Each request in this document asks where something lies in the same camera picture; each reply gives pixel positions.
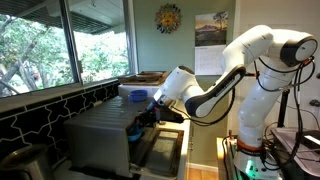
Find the black tile backsplash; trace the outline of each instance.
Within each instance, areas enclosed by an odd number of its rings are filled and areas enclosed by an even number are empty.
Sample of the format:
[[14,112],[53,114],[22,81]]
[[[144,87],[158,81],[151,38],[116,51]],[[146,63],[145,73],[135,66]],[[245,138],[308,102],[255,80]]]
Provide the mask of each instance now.
[[63,122],[118,95],[119,82],[109,82],[0,113],[0,161],[31,144],[47,144],[51,164],[68,154]]

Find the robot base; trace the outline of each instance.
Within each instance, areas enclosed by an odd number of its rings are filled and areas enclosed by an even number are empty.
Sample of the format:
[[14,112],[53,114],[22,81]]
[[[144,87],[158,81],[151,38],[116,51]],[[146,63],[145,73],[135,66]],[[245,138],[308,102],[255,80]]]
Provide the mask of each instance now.
[[[276,162],[270,158],[267,158],[266,161],[270,164],[276,164]],[[276,169],[278,166],[269,165],[267,163],[265,163],[264,166],[259,156],[250,156],[238,151],[233,159],[233,164],[250,179],[283,179],[280,170],[272,171],[265,168],[266,166],[269,169]]]

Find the poster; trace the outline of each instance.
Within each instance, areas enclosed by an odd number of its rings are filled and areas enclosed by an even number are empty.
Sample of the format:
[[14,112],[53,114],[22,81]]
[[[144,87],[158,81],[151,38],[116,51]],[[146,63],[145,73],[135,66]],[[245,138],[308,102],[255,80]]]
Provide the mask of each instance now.
[[228,12],[196,15],[195,74],[221,75],[220,55],[226,47]]

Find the countertop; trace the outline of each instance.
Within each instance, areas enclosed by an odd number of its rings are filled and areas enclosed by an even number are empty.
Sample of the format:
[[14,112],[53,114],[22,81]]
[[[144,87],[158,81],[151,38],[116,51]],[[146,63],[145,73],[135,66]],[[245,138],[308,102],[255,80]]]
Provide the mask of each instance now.
[[[159,125],[159,128],[171,129],[171,130],[183,130],[183,142],[181,147],[181,157],[178,169],[178,180],[183,180],[185,176],[186,162],[187,162],[187,153],[188,153],[188,141],[189,141],[189,129],[190,129],[190,120],[185,120],[183,123],[171,123],[166,122],[164,125]],[[67,160],[63,162],[56,170],[54,171],[56,180],[102,180],[101,178],[88,176],[86,174],[70,171],[71,161]],[[140,180],[154,180],[155,177],[141,176]]]

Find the wooden floor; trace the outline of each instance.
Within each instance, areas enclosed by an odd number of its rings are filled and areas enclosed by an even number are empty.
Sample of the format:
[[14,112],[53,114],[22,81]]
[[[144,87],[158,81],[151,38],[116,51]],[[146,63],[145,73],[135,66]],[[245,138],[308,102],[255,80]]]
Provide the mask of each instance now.
[[191,168],[190,179],[191,180],[217,180],[219,179],[219,173]]

